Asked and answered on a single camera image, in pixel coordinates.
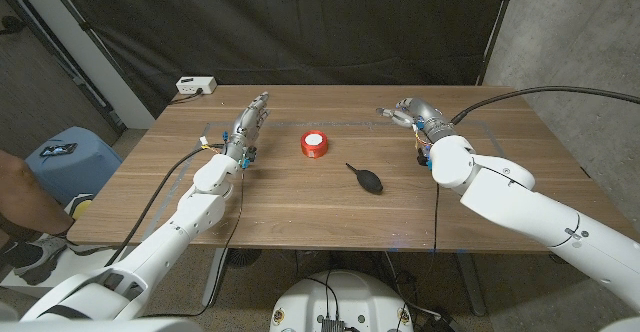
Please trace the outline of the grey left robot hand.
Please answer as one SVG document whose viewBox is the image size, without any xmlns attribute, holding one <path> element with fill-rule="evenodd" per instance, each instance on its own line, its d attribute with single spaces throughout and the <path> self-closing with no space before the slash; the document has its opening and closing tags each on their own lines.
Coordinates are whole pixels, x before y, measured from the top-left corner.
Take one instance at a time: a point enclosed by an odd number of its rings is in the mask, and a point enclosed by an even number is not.
<svg viewBox="0 0 640 332">
<path fill-rule="evenodd" d="M 223 154 L 239 161 L 249 147 L 253 147 L 260 129 L 268 118 L 269 93 L 258 95 L 234 121 Z"/>
</svg>

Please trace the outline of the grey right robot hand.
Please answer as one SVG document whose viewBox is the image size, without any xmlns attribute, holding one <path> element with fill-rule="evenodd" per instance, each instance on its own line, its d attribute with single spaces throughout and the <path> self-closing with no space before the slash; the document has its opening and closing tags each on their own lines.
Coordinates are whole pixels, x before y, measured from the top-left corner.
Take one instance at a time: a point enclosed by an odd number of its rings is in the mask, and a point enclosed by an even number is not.
<svg viewBox="0 0 640 332">
<path fill-rule="evenodd" d="M 453 125 L 439 110 L 417 97 L 402 99 L 394 109 L 377 108 L 376 113 L 401 127 L 412 129 L 418 135 L 423 135 L 430 143 L 456 135 Z"/>
</svg>

